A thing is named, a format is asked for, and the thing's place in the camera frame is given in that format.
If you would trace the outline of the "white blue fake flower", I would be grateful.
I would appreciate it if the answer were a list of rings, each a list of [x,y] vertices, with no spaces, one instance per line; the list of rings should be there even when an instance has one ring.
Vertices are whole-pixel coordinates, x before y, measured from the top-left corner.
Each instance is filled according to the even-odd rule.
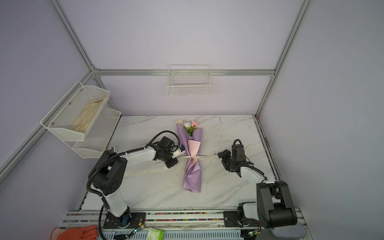
[[[192,126],[191,122],[183,122],[183,126],[189,129]]]

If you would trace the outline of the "purple pink wrapping paper sheet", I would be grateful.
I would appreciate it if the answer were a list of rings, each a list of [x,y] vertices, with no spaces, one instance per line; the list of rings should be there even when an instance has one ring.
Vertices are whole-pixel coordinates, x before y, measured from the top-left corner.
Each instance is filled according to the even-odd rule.
[[[183,181],[183,189],[192,193],[200,193],[202,186],[202,167],[198,156],[202,146],[203,129],[191,126],[189,129],[177,124],[180,144],[185,147],[185,155],[188,158]]]

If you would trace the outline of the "red pink fake rose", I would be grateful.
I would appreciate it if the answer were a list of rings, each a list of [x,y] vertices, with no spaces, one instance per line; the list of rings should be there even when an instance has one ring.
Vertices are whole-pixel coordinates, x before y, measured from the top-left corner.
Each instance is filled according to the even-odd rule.
[[[194,128],[197,128],[197,127],[198,127],[198,123],[196,123],[195,121],[191,121],[191,125],[192,125]]]

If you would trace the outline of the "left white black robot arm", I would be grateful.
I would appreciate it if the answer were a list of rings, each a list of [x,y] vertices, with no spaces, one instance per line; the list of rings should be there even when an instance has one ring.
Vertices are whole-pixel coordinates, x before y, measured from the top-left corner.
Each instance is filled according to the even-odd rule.
[[[179,150],[183,150],[180,138],[169,130],[161,131],[140,148],[121,153],[106,150],[90,171],[86,189],[102,200],[103,207],[107,210],[107,219],[114,220],[123,228],[132,218],[121,192],[128,161],[160,160],[170,169],[178,163]]]

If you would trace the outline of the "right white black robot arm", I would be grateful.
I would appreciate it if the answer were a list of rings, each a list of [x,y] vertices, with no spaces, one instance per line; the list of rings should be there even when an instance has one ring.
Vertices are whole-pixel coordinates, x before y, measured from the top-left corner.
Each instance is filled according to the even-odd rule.
[[[239,203],[237,210],[225,211],[226,227],[238,226],[275,229],[298,222],[289,186],[284,181],[270,180],[245,154],[242,144],[217,154],[224,169],[245,179],[256,191],[256,201]]]

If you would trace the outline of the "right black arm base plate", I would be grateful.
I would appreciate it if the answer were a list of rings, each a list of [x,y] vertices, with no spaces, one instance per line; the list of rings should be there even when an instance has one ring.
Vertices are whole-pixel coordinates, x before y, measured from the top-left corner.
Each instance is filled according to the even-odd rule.
[[[261,227],[259,220],[246,218],[243,213],[237,211],[224,211],[223,215],[226,228]]]

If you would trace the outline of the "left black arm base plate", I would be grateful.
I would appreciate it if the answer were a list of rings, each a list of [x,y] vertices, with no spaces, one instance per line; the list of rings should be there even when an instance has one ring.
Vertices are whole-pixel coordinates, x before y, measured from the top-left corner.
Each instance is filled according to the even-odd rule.
[[[126,212],[120,217],[106,213],[104,229],[136,229],[139,224],[144,224],[147,214],[145,212]]]

